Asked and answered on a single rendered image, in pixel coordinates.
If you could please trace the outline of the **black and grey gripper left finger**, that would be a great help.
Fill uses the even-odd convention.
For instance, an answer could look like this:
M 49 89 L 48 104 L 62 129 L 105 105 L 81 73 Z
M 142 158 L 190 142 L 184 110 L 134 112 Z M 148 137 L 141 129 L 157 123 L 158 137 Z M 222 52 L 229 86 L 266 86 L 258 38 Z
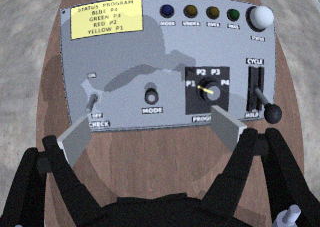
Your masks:
M 57 139 L 44 137 L 45 151 L 28 148 L 14 176 L 0 227 L 44 227 L 46 179 L 51 172 L 76 227 L 119 227 L 72 170 L 91 139 L 88 116 L 82 116 Z

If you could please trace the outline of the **grey control panel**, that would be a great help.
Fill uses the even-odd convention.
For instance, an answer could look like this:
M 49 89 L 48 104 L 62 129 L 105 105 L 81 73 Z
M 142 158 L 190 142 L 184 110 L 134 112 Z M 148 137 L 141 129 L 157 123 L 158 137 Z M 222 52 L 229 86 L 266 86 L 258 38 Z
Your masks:
M 98 0 L 60 9 L 60 49 L 70 123 L 88 115 L 91 133 L 210 126 L 214 105 L 241 122 L 282 118 L 273 8 Z

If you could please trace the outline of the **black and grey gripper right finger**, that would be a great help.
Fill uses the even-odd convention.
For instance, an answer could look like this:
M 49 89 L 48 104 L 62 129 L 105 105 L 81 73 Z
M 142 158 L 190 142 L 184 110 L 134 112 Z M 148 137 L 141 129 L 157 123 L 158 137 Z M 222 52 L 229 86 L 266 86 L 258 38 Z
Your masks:
M 210 128 L 232 155 L 179 227 L 226 227 L 240 201 L 253 156 L 261 156 L 271 227 L 320 227 L 320 202 L 309 190 L 279 130 L 267 128 L 258 133 L 217 105 L 211 106 Z

